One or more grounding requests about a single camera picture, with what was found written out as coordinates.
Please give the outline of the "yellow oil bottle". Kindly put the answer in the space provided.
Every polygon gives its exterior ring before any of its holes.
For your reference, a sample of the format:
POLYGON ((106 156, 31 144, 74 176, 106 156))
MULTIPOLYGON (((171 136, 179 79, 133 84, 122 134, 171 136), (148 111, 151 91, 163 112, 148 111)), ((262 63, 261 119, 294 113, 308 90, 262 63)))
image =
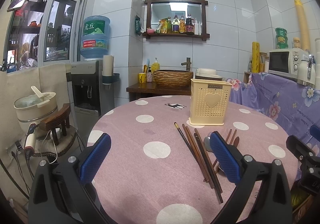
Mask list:
POLYGON ((179 33, 185 33, 186 28, 185 28, 185 19, 183 16, 180 18, 180 23, 179 23, 179 33))

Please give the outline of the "dark soy sauce bottle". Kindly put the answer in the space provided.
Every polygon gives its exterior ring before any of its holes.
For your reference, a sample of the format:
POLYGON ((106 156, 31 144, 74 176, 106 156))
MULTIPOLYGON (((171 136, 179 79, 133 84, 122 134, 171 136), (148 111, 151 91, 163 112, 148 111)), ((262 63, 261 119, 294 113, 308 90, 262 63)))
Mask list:
POLYGON ((194 34, 194 22, 190 14, 185 19, 185 33, 189 35, 194 34))

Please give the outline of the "wooden framed mirror shelf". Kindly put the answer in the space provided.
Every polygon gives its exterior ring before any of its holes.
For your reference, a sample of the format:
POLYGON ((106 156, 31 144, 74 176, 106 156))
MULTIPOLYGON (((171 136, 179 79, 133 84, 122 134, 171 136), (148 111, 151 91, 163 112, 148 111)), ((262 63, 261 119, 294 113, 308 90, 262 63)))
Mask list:
POLYGON ((191 37, 206 41, 207 0, 144 0, 146 5, 146 30, 143 36, 152 37, 191 37), (191 15, 194 22, 194 34, 179 33, 181 16, 191 15))

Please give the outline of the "tall yellow roll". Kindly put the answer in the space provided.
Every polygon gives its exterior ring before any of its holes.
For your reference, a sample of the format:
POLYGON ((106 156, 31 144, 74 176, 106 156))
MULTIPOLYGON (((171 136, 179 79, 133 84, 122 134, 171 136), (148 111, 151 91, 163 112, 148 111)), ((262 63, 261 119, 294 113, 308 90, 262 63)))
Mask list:
POLYGON ((300 43, 303 50, 311 50, 310 34, 308 22, 306 19, 303 3, 301 0, 294 0, 295 8, 297 11, 298 24, 300 29, 300 43))

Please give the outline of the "dark wooden spoon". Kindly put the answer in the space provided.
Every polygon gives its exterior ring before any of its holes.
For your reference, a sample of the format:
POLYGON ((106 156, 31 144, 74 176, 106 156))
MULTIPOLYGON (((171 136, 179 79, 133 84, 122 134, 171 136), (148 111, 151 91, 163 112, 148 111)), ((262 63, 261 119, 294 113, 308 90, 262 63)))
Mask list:
POLYGON ((239 145, 239 141, 240 141, 240 138, 239 138, 239 136, 237 136, 237 137, 235 138, 235 140, 234 140, 233 145, 234 145, 235 147, 237 147, 237 146, 239 145))

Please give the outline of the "yellow mug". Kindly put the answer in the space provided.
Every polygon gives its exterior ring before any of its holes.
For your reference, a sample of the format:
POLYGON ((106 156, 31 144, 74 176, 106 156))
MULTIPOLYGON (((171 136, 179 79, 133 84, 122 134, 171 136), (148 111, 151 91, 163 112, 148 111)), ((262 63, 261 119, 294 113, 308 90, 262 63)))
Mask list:
POLYGON ((147 74, 146 73, 139 73, 138 74, 138 81, 140 84, 144 84, 147 82, 147 74))

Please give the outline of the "pink polka dot tablecloth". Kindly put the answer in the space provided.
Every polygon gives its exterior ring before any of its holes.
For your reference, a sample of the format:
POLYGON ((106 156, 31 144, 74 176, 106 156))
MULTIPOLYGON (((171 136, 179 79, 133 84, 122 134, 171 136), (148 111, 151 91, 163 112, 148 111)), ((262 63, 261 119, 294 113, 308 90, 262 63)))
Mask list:
MULTIPOLYGON (((229 103, 222 126, 190 126, 201 137, 217 131, 224 138, 235 122, 229 103)), ((94 178, 105 212, 118 223, 210 223, 223 207, 205 183, 174 122, 189 125, 190 98, 162 96, 140 99, 106 113, 93 127, 88 145, 102 133, 111 149, 94 178)))

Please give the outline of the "cream electric pot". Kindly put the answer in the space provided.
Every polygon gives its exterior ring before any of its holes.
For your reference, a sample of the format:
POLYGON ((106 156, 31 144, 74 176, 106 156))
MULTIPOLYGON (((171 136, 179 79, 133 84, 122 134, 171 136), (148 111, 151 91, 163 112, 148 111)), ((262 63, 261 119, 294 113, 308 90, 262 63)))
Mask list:
POLYGON ((32 95, 22 97, 14 102, 17 119, 24 134, 29 126, 39 124, 42 120, 57 112, 55 92, 41 92, 36 86, 31 86, 32 95))

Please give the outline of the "metal spoon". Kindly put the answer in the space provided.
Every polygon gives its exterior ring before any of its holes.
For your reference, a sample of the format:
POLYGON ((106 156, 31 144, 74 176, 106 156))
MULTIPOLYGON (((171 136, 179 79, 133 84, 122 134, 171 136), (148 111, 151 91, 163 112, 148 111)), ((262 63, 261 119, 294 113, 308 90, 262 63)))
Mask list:
MULTIPOLYGON (((206 148, 206 150, 208 152, 213 153, 211 146, 210 146, 210 136, 206 136, 204 138, 204 147, 206 148)), ((221 166, 219 165, 219 162, 217 159, 214 160, 214 162, 212 163, 212 168, 215 171, 215 173, 218 173, 219 171, 221 171, 222 173, 224 173, 223 169, 221 168, 221 166)))

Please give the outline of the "water dispenser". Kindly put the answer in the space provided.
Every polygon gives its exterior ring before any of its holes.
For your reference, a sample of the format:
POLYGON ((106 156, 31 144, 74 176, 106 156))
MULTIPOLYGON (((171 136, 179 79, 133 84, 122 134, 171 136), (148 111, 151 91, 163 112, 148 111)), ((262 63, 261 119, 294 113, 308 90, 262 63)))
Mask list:
POLYGON ((114 109, 114 87, 103 84, 102 72, 102 60, 71 64, 75 119, 84 144, 98 120, 114 109))

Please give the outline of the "cream plastic utensil holder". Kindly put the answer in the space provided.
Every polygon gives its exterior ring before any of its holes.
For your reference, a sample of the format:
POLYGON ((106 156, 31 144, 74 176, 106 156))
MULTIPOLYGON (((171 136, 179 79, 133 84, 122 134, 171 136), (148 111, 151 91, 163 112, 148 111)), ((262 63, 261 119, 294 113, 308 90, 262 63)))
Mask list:
POLYGON ((196 126, 222 126, 232 84, 225 81, 191 79, 189 123, 196 126))

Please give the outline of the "black chopstick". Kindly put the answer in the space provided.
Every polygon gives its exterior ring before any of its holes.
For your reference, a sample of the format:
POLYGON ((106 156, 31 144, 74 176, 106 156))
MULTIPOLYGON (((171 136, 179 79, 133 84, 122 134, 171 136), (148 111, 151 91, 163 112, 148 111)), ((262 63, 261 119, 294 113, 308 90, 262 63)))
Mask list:
POLYGON ((174 122, 175 127, 177 128, 180 136, 182 137, 182 139, 184 140, 185 144, 187 145, 188 149, 190 150, 191 154, 193 155, 194 159, 196 160, 197 164, 199 165, 201 172, 204 176, 204 182, 208 183, 209 182, 209 178, 204 170, 203 164, 200 161, 199 155, 195 150, 193 141, 191 140, 191 136, 189 134, 189 131, 187 130, 187 127, 185 126, 185 124, 182 124, 182 128, 183 130, 181 130, 181 128, 178 126, 178 124, 176 122, 174 122))

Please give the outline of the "white rice cooker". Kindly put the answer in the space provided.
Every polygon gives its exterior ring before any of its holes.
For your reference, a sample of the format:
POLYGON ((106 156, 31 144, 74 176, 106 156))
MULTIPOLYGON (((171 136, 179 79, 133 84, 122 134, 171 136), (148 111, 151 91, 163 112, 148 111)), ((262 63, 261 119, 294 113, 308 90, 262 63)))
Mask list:
POLYGON ((215 69, 197 68, 195 79, 222 81, 222 76, 219 76, 215 69))

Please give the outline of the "white electric kettle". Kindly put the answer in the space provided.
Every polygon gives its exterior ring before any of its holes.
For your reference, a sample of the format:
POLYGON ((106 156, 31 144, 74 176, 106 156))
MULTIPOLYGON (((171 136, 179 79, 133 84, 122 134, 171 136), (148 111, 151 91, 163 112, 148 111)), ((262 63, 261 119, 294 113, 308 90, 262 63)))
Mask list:
POLYGON ((315 57, 304 50, 299 56, 297 83, 312 88, 316 84, 315 57))

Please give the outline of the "yellow soap dispenser bottle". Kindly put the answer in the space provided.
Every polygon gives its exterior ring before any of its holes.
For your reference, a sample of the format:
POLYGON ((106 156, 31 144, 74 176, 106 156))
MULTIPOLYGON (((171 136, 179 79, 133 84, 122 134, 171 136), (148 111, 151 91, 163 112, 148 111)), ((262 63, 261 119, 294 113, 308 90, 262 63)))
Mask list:
POLYGON ((160 69, 160 64, 157 61, 157 58, 155 58, 154 63, 151 65, 151 72, 154 73, 155 71, 158 71, 160 69))

